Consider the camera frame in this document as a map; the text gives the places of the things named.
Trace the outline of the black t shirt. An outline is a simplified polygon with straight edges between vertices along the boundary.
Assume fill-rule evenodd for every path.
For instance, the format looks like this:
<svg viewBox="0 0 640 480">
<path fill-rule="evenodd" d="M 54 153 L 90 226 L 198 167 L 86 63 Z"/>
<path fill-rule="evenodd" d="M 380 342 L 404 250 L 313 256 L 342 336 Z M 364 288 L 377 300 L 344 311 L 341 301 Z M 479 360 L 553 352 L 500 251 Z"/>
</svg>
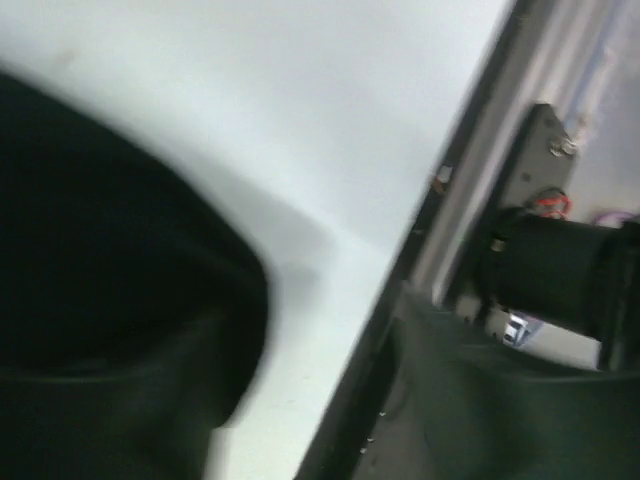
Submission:
<svg viewBox="0 0 640 480">
<path fill-rule="evenodd" d="M 268 320 L 261 261 L 180 176 L 2 76 L 3 478 L 202 478 Z"/>
</svg>

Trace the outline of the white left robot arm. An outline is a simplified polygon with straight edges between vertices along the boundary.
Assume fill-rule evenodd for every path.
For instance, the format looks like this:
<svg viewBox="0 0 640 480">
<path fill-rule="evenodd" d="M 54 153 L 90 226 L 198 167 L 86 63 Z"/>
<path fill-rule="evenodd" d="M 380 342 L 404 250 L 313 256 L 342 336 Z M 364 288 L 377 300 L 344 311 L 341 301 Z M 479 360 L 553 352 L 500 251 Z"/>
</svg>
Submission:
<svg viewBox="0 0 640 480">
<path fill-rule="evenodd" d="M 599 342 L 597 365 L 639 366 L 639 219 L 618 228 L 500 210 L 473 273 L 483 304 Z"/>
</svg>

